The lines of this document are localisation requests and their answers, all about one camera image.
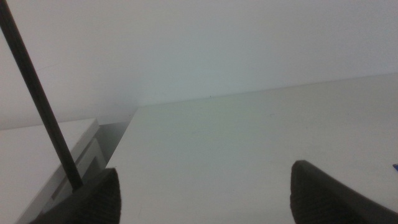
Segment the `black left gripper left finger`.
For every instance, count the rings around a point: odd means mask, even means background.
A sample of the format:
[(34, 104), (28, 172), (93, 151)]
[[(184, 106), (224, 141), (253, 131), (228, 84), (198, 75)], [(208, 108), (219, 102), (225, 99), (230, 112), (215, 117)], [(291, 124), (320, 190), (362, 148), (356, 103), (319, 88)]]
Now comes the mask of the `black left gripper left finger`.
[(118, 224), (121, 190), (115, 168), (105, 169), (33, 224)]

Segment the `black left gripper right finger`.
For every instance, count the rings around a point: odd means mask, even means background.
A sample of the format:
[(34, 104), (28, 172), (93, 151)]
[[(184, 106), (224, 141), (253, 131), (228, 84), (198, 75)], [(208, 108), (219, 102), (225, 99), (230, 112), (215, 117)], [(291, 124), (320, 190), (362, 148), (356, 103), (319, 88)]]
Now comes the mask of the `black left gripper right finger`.
[(397, 223), (397, 212), (359, 194), (305, 160), (292, 166), (290, 209), (295, 223)]

